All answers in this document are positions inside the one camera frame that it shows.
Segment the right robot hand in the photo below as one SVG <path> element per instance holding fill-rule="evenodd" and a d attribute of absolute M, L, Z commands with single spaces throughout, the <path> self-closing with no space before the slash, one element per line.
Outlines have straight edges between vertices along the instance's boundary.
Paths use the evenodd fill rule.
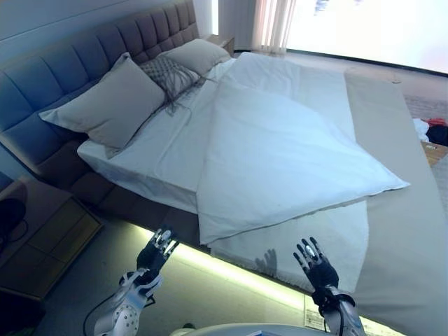
<path fill-rule="evenodd" d="M 293 256 L 314 288 L 311 295 L 314 303 L 322 307 L 329 301 L 328 287 L 338 287 L 339 276 L 315 238 L 310 237 L 309 240 L 311 243 L 301 239 L 301 243 L 296 245 L 299 253 L 294 252 Z"/>

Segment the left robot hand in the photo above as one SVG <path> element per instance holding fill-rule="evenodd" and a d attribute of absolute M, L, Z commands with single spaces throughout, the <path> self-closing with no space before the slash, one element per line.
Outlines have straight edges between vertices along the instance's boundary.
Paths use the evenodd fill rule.
<path fill-rule="evenodd" d="M 145 269 L 144 276 L 154 279 L 179 244 L 171 227 L 161 227 L 137 256 L 136 268 Z"/>

